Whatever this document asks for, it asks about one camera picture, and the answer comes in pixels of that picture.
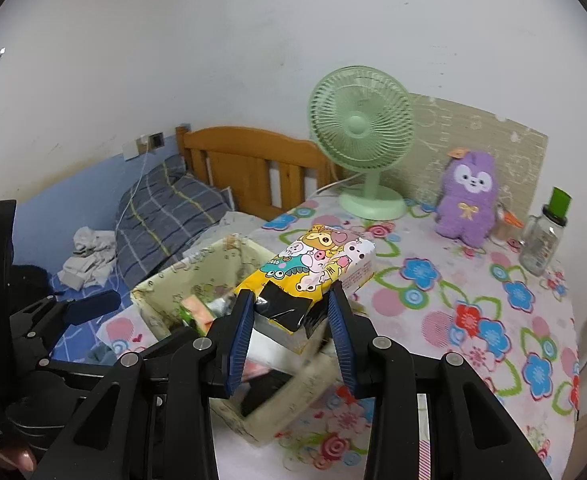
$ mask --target glass bottle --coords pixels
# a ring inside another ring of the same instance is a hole
[[[560,245],[567,225],[567,209],[571,197],[553,188],[549,203],[540,216],[529,216],[521,236],[520,264],[534,276],[542,276]]]

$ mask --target power socket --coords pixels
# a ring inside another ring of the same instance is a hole
[[[145,135],[125,142],[122,145],[122,155],[124,160],[131,160],[139,155],[144,155],[144,153],[153,152],[162,146],[164,146],[164,133]]]

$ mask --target green bottle cap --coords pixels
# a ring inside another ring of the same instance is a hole
[[[558,218],[564,218],[567,215],[570,202],[571,197],[567,193],[558,187],[554,187],[549,200],[549,212]]]

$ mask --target green item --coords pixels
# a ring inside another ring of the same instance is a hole
[[[345,189],[342,208],[361,218],[393,220],[407,212],[402,196],[380,186],[380,174],[411,147],[411,97],[392,76],[368,66],[348,66],[325,76],[309,99],[309,125],[322,152],[365,183]]]
[[[272,251],[246,237],[229,235],[136,285],[131,301],[161,340],[181,327],[182,320],[193,323],[182,300],[195,295],[206,306],[225,296],[273,256]]]
[[[549,212],[558,218],[564,218],[567,215],[570,203],[571,197],[560,188],[554,187],[549,200]]]

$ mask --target snack package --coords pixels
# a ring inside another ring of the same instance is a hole
[[[248,288],[256,295],[256,330],[302,353],[327,316],[323,294],[336,280],[353,294],[372,277],[374,256],[371,241],[317,224],[234,292]]]

